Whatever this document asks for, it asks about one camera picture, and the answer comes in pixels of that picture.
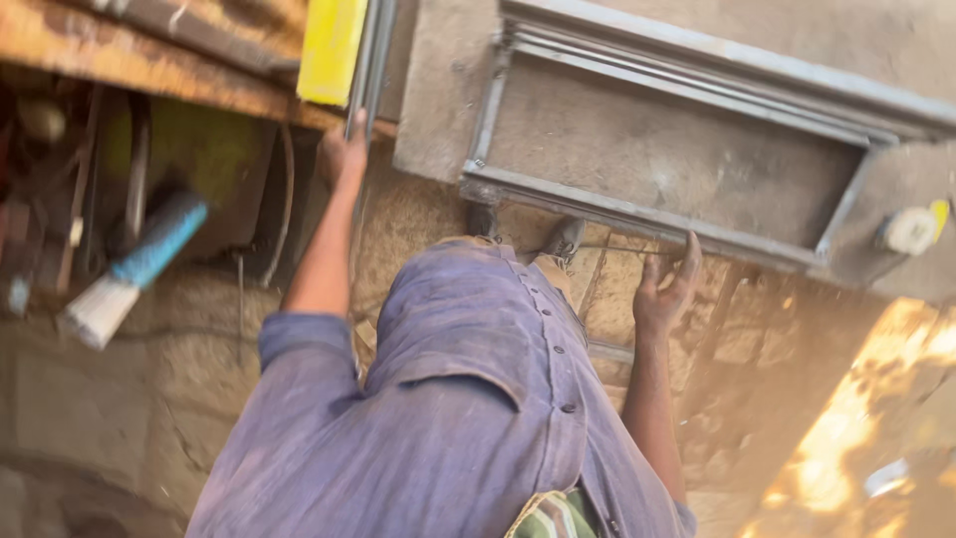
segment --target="hand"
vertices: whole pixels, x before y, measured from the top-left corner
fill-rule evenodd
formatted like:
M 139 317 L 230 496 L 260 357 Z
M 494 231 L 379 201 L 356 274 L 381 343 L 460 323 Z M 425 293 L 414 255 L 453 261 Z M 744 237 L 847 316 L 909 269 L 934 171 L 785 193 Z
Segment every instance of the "hand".
M 358 187 L 365 175 L 365 165 L 368 160 L 368 148 L 365 146 L 365 109 L 361 109 L 355 116 L 352 125 L 352 140 L 345 140 L 345 124 L 325 133 L 319 147 L 325 155 L 329 167 L 329 181 L 332 190 L 337 191 L 346 187 Z
M 641 285 L 634 294 L 634 324 L 638 338 L 667 337 L 693 298 L 700 268 L 701 244 L 693 232 L 687 232 L 687 250 L 681 269 L 665 289 L 658 289 L 663 278 L 661 259 L 657 255 L 647 255 Z

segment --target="blue shirt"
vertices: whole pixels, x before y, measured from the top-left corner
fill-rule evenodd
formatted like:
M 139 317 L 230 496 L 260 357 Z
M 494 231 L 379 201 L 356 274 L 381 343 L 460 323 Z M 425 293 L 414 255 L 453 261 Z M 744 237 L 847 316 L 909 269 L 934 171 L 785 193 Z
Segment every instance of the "blue shirt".
M 500 538 L 535 492 L 582 485 L 604 536 L 692 536 L 624 429 L 559 291 L 511 247 L 434 246 L 396 276 L 378 357 L 272 314 L 263 374 L 187 537 Z

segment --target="shoe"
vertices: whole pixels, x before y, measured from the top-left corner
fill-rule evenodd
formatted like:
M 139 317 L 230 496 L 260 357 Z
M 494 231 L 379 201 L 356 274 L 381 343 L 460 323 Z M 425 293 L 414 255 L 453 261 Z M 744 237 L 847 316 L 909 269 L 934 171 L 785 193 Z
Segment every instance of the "shoe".
M 498 237 L 498 216 L 492 206 L 468 204 L 468 235 Z
M 587 222 L 583 218 L 566 216 L 554 226 L 548 246 L 541 250 L 541 254 L 557 256 L 564 260 L 567 267 L 577 254 L 577 247 L 584 239 L 584 227 Z

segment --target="paintbrush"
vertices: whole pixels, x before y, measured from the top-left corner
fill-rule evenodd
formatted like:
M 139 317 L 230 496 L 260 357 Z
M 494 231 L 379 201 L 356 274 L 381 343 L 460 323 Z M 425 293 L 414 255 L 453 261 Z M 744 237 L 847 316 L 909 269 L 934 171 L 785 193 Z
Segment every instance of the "paintbrush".
M 149 218 L 146 233 L 133 251 L 67 305 L 56 322 L 89 347 L 103 350 L 142 290 L 169 265 L 208 215 L 198 194 L 179 191 Z

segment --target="green fabric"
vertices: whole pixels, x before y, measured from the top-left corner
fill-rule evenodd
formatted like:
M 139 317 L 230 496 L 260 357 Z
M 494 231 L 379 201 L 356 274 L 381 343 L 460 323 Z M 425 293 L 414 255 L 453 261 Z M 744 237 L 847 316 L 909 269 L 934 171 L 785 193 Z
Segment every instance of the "green fabric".
M 597 538 L 594 513 L 584 491 L 536 494 L 506 538 Z

